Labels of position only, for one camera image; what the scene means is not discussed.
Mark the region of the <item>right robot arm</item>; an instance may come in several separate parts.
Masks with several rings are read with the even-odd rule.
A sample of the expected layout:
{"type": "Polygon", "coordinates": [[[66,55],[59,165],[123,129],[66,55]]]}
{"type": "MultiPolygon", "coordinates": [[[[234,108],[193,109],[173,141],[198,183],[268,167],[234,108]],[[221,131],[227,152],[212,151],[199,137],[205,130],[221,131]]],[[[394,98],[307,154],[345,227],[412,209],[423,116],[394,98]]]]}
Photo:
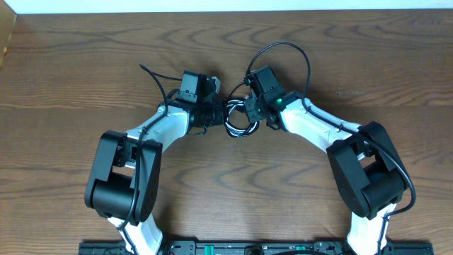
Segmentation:
{"type": "Polygon", "coordinates": [[[251,122],[266,119],[277,130],[299,135],[327,154],[339,194],[352,212],[347,244],[354,254],[379,254],[390,215],[411,187],[385,128],[350,123],[316,107],[304,94],[286,92],[274,71],[247,72],[251,122]]]}

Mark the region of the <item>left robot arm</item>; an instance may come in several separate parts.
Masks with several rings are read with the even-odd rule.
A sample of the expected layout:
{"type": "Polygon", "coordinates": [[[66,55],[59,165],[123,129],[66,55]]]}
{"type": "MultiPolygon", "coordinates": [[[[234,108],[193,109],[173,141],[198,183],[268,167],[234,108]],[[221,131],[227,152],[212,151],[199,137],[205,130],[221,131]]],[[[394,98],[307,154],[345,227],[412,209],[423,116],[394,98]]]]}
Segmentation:
{"type": "Polygon", "coordinates": [[[215,76],[184,72],[180,88],[163,94],[156,113],[126,132],[101,135],[84,201],[112,223],[132,254],[157,254],[164,240],[151,214],[165,150],[191,128],[223,123],[221,82],[215,76]]]}

